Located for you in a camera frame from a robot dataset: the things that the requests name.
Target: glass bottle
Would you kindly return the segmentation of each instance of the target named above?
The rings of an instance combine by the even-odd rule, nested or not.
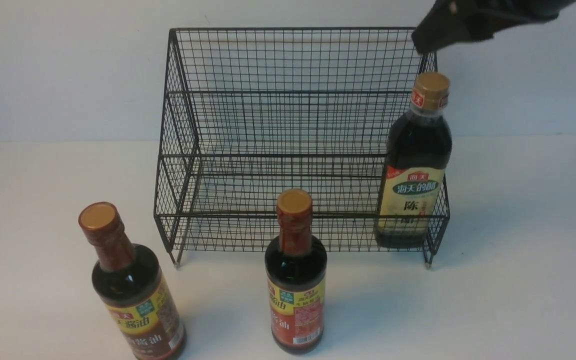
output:
[[[112,203],[89,205],[78,223],[99,258],[92,271],[94,291],[132,353],[139,360],[177,359],[185,327],[153,251],[130,242]]]
[[[270,329],[284,351],[308,353],[322,340],[327,255],[313,236],[313,199],[288,189],[276,206],[279,236],[265,250]]]
[[[382,217],[374,231],[375,241],[383,248],[421,248],[424,244],[453,150],[444,118],[449,88],[450,80],[441,73],[419,74],[409,110],[390,128],[377,205]]]

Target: bottle cap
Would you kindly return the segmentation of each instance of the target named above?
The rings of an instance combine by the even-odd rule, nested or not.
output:
[[[277,198],[277,219],[286,230],[299,230],[313,223],[313,198],[302,189],[288,189]]]
[[[448,105],[450,80],[440,72],[420,73],[414,81],[410,101],[424,110],[439,110]]]
[[[79,214],[79,226],[88,242],[94,246],[102,246],[109,238],[124,231],[124,223],[117,208],[109,202],[88,205]]]

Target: soy sauce bottle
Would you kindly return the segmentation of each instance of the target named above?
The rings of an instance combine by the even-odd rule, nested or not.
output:
[[[327,255],[311,233],[313,199],[288,189],[276,206],[279,236],[265,250],[274,341],[292,354],[308,353],[322,340]]]
[[[92,270],[94,291],[135,358],[177,359],[186,332],[153,251],[130,242],[112,203],[89,205],[78,223],[99,258]]]

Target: gold bottle cap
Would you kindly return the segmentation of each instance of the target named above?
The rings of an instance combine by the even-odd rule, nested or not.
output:
[[[448,105],[450,80],[440,72],[420,73],[414,81],[410,101],[424,110],[439,110]]]
[[[309,212],[312,207],[313,199],[302,189],[288,189],[277,198],[277,208],[282,214],[299,216]]]
[[[124,231],[117,208],[109,202],[88,205],[79,214],[79,226],[88,242],[94,246],[101,246]]]

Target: wire rack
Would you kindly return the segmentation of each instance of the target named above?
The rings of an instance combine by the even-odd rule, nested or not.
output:
[[[329,251],[420,251],[432,263],[448,225],[444,180],[432,215],[386,216],[423,237],[383,248],[373,230],[386,137],[409,108],[412,28],[171,29],[155,221],[174,264],[184,250],[265,251],[275,201],[313,197]]]

